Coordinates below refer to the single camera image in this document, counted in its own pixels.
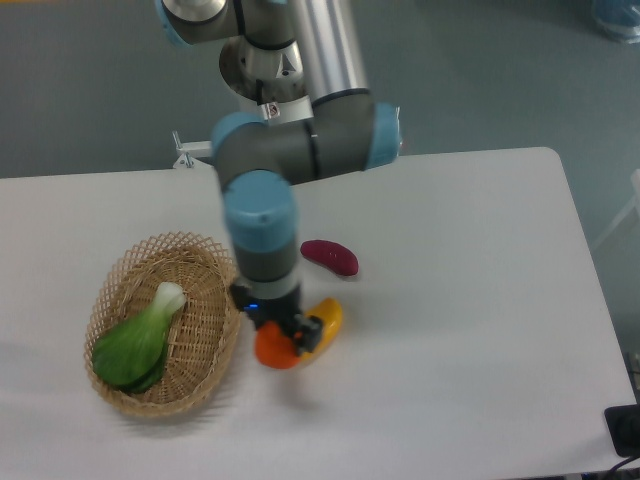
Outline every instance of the green leaf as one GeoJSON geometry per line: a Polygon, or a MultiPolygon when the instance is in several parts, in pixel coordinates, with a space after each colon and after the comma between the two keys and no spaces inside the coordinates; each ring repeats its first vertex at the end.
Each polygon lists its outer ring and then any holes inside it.
{"type": "Polygon", "coordinates": [[[155,383],[159,382],[162,379],[162,375],[164,375],[168,351],[169,344],[165,342],[162,354],[153,368],[149,370],[144,377],[138,379],[132,385],[121,387],[120,390],[125,393],[143,393],[149,390],[155,383]]]}
{"type": "Polygon", "coordinates": [[[166,348],[171,317],[185,301],[179,285],[160,284],[146,309],[98,339],[91,355],[95,374],[114,387],[142,381],[158,363],[166,348]]]}

